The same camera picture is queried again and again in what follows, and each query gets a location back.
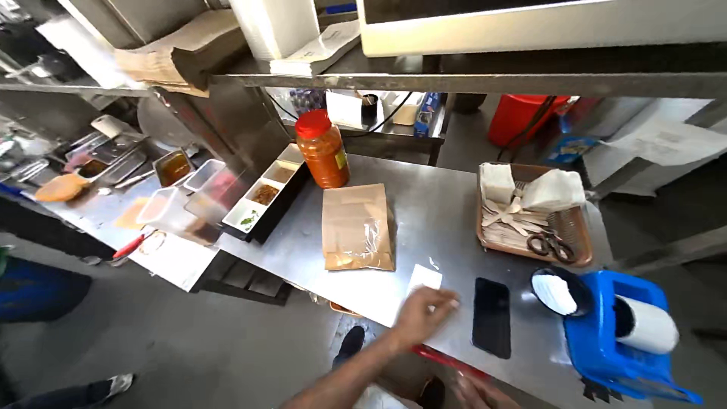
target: hand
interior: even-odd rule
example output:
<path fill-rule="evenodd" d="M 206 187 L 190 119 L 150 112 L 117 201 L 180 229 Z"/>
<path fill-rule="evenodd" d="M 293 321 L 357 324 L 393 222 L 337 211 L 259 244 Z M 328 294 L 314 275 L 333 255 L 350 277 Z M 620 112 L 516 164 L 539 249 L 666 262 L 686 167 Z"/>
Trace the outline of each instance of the hand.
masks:
<path fill-rule="evenodd" d="M 419 345 L 431 337 L 458 306 L 454 291 L 420 287 L 404 301 L 391 332 L 402 348 Z"/>
<path fill-rule="evenodd" d="M 464 409 L 521 409 L 514 400 L 487 381 L 459 373 L 454 394 Z"/>

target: red handle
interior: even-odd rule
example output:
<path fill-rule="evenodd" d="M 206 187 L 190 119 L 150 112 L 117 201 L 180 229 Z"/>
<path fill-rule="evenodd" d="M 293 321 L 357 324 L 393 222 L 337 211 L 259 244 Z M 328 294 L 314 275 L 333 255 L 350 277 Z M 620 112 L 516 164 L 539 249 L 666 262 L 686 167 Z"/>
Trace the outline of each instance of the red handle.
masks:
<path fill-rule="evenodd" d="M 441 363 L 442 365 L 453 367 L 454 369 L 461 370 L 462 372 L 470 373 L 474 376 L 477 376 L 478 378 L 487 379 L 490 377 L 490 375 L 482 372 L 481 370 L 474 368 L 473 366 L 467 365 L 462 361 L 456 360 L 453 357 L 450 357 L 447 354 L 443 354 L 436 349 L 426 345 L 413 346 L 411 348 L 411 351 L 421 357 L 428 358 L 434 362 Z"/>
<path fill-rule="evenodd" d="M 142 234 L 141 236 L 134 239 L 133 242 L 130 242 L 128 245 L 123 246 L 119 251 L 113 254 L 112 258 L 118 258 L 118 257 L 124 257 L 125 255 L 131 254 L 134 250 L 139 247 L 142 242 L 144 242 L 144 239 L 146 238 L 146 235 Z"/>

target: black smartphone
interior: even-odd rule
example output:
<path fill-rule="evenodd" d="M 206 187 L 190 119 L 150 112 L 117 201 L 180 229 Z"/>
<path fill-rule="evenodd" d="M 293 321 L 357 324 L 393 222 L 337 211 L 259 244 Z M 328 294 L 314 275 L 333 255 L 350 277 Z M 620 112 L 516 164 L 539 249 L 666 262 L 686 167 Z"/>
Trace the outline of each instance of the black smartphone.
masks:
<path fill-rule="evenodd" d="M 472 344 L 498 358 L 510 358 L 510 290 L 506 285 L 477 278 Z"/>

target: red jar lid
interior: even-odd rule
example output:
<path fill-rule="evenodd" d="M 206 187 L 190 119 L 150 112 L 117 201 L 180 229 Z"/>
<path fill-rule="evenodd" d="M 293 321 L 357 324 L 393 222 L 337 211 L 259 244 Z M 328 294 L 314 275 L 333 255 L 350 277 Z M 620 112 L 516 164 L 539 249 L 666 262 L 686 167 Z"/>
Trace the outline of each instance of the red jar lid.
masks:
<path fill-rule="evenodd" d="M 325 109 L 308 111 L 295 122 L 295 132 L 303 139 L 323 135 L 330 128 L 331 120 L 328 119 L 328 111 Z"/>

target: black cable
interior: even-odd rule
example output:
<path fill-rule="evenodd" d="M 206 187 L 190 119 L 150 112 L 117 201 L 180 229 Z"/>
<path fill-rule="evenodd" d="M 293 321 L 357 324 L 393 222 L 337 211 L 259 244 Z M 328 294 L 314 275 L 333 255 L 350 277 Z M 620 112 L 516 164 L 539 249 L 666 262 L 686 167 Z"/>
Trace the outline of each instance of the black cable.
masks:
<path fill-rule="evenodd" d="M 287 111 L 287 110 L 286 110 L 285 108 L 283 108 L 283 106 L 282 106 L 282 105 L 280 105 L 280 104 L 278 103 L 278 101 L 276 101 L 276 100 L 275 100 L 275 98 L 273 98 L 273 96 L 272 96 L 272 95 L 268 94 L 268 97 L 270 97 L 270 99 L 271 99 L 271 100 L 273 100 L 273 102 L 274 102 L 274 103 L 275 103 L 275 104 L 276 104 L 276 105 L 278 106 L 278 108 L 282 109 L 282 110 L 283 110 L 283 112 L 285 112 L 286 114 L 288 114 L 288 115 L 292 116 L 292 117 L 293 117 L 293 118 L 295 118 L 295 119 L 298 119 L 298 117 L 297 117 L 297 116 L 295 116 L 295 115 L 293 115 L 293 114 L 289 113 L 289 112 L 288 112 L 288 111 Z"/>
<path fill-rule="evenodd" d="M 534 127 L 534 126 L 535 126 L 535 125 L 536 125 L 536 124 L 537 124 L 538 122 L 540 122 L 540 119 L 542 119 L 542 118 L 543 118 L 543 117 L 545 116 L 545 114 L 547 114 L 547 112 L 548 112 L 548 111 L 550 110 L 550 107 L 551 107 L 551 106 L 553 105 L 553 103 L 555 102 L 555 99 L 556 99 L 556 96 L 555 96 L 555 95 L 551 95 L 551 96 L 550 96 L 550 102 L 549 102 L 549 103 L 547 103 L 547 104 L 545 104 L 545 107 L 543 108 L 542 112 L 540 113 L 540 115 L 539 115 L 539 118 L 538 118 L 538 120 L 537 120 L 537 121 L 535 121 L 535 123 L 533 123 L 533 125 L 532 125 L 533 127 Z M 513 154 L 512 154 L 512 155 L 510 155 L 510 163 L 515 163 L 515 159 L 517 159 L 517 157 L 518 157 L 518 154 L 520 153 L 520 150 L 521 150 L 521 149 L 523 148 L 523 146 L 525 146 L 525 145 L 527 145 L 527 144 L 528 144 L 528 141 L 526 140 L 526 141 L 525 141 L 525 142 L 523 142 L 522 144 L 520 144 L 520 145 L 518 145 L 518 146 L 516 146 L 516 147 L 515 147 L 515 150 L 513 151 Z"/>
<path fill-rule="evenodd" d="M 540 104 L 537 111 L 535 111 L 535 114 L 533 114 L 533 117 L 530 119 L 530 122 L 525 126 L 525 128 L 520 131 L 514 138 L 510 139 L 505 146 L 500 149 L 500 152 L 497 154 L 497 161 L 500 161 L 500 158 L 502 158 L 502 154 L 507 150 L 510 145 L 512 145 L 514 142 L 516 142 L 518 139 L 522 138 L 525 135 L 528 135 L 528 132 L 530 132 L 531 129 L 540 122 L 540 120 L 545 116 L 545 113 L 547 113 L 548 109 L 550 109 L 553 102 L 555 102 L 555 95 L 548 95 L 547 98 Z M 513 155 L 510 157 L 510 163 L 513 163 L 515 161 L 515 158 L 518 155 L 518 152 L 520 151 L 521 147 L 518 147 L 514 152 Z"/>
<path fill-rule="evenodd" d="M 394 108 L 394 110 L 391 111 L 391 114 L 389 114 L 389 116 L 387 116 L 383 121 L 381 121 L 381 123 L 378 124 L 375 128 L 369 130 L 366 133 L 362 133 L 360 135 L 346 135 L 346 136 L 344 136 L 344 138 L 360 138 L 362 136 L 370 135 L 370 134 L 376 132 L 377 129 L 379 129 L 383 124 L 386 123 L 386 121 L 388 121 L 389 119 L 391 119 L 396 114 L 396 111 L 398 111 L 399 108 L 401 108 L 402 106 L 404 106 L 404 103 L 406 102 L 406 100 L 408 100 L 409 97 L 411 97 L 411 94 L 413 94 L 413 93 L 414 93 L 413 91 L 409 91 L 409 94 L 406 95 L 406 98 L 404 98 L 404 100 L 401 101 L 401 103 L 399 104 L 399 106 L 397 106 L 396 108 Z"/>

